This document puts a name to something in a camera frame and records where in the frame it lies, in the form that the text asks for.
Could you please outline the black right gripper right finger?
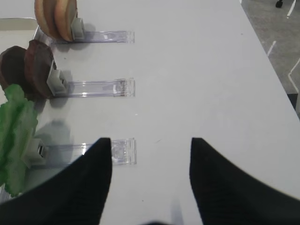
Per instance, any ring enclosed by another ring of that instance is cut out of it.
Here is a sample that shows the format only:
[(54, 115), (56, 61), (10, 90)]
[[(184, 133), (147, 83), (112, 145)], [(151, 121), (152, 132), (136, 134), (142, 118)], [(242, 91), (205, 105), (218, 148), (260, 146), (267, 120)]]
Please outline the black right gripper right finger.
[(245, 173), (192, 138), (189, 177), (204, 225), (298, 225), (300, 202)]

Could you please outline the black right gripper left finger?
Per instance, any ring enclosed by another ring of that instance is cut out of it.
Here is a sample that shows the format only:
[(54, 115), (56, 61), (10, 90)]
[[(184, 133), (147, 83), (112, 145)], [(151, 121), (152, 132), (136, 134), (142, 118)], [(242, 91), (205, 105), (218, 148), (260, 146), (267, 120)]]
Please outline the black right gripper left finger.
[(38, 187), (0, 205), (2, 225), (98, 225), (112, 178), (111, 140), (100, 138), (84, 155)]

